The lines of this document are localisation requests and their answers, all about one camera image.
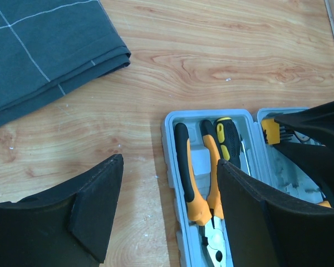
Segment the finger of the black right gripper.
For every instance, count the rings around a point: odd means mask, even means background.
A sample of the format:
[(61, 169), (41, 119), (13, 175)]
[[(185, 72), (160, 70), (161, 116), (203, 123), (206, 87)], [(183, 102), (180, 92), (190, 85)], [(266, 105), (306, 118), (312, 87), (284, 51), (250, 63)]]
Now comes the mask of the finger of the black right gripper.
[(334, 101), (301, 112), (277, 115), (275, 122), (334, 147)]
[(287, 141), (274, 148), (308, 175), (334, 208), (334, 153), (325, 146)]

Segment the black yellow thick screwdriver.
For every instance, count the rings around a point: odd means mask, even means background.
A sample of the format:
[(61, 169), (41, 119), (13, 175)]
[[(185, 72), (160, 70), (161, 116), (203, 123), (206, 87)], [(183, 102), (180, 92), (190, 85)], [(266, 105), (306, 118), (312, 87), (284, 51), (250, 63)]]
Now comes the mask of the black yellow thick screwdriver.
[(240, 138), (235, 123), (230, 117), (222, 117), (215, 121), (215, 129), (220, 157), (240, 169)]

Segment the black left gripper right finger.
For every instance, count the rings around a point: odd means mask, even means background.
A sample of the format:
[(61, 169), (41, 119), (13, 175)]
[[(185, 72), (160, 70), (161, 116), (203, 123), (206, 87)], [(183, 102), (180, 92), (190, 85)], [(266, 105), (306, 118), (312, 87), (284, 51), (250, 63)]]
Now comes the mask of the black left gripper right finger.
[(334, 209), (287, 195), (219, 160), (234, 266), (334, 266)]

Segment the orange black hex key set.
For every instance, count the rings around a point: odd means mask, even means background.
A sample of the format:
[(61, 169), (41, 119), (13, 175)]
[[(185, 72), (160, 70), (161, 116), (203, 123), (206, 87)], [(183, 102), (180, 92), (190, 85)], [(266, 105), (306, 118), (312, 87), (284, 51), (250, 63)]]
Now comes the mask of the orange black hex key set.
[(293, 131), (275, 122), (274, 118), (263, 119), (261, 127), (266, 144), (275, 145), (292, 139)]

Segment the orange black pliers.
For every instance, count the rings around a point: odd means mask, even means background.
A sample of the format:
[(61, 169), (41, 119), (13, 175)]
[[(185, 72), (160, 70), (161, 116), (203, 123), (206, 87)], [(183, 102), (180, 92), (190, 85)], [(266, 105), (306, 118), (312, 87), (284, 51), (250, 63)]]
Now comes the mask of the orange black pliers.
[(212, 123), (202, 120), (200, 141), (193, 145), (187, 125), (174, 129), (176, 159), (188, 220), (198, 228), (199, 246), (207, 266), (227, 265), (227, 238), (217, 178), (219, 145)]

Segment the black yellow slim screwdriver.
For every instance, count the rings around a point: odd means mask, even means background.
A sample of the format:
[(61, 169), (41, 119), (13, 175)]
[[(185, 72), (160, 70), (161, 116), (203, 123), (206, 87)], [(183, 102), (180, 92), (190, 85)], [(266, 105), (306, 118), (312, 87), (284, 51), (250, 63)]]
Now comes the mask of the black yellow slim screwdriver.
[(251, 169), (250, 169), (250, 164), (249, 164), (249, 161), (248, 161), (248, 155), (247, 155), (247, 151), (246, 151), (246, 148), (245, 148), (245, 143), (244, 143), (244, 140), (243, 140), (242, 136), (240, 136), (240, 145), (241, 145), (241, 149), (242, 149), (242, 152), (243, 152), (243, 155), (244, 155), (248, 175), (251, 176), (252, 173), (250, 171)]

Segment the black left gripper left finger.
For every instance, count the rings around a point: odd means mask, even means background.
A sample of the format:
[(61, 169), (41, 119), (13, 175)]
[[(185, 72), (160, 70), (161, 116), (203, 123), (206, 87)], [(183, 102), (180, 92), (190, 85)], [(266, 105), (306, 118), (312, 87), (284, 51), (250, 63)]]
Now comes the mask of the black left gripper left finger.
[(0, 203), (0, 266), (99, 266), (106, 259), (124, 159)]

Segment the grey plastic tool case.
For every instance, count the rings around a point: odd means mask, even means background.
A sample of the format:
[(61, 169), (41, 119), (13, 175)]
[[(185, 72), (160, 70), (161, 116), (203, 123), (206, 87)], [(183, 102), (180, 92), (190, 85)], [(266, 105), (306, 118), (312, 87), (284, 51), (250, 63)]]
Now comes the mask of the grey plastic tool case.
[(313, 110), (173, 111), (182, 266), (334, 266), (334, 137)]

